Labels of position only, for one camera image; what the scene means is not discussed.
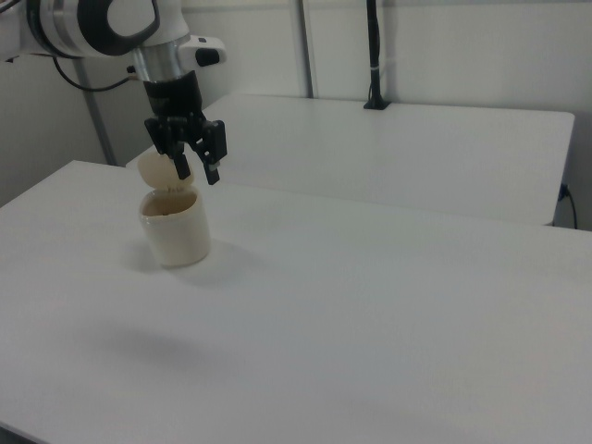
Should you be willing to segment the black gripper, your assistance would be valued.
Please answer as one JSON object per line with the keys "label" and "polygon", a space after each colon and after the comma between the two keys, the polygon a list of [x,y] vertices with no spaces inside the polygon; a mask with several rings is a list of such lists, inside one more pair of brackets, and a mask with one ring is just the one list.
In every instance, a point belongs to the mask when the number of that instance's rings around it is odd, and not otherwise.
{"label": "black gripper", "polygon": [[[154,113],[144,125],[157,152],[173,156],[181,150],[180,143],[188,143],[203,164],[208,184],[215,185],[220,180],[220,161],[228,153],[226,128],[221,120],[206,119],[196,73],[143,85]],[[180,180],[191,175],[184,153],[176,153],[173,163]]]}

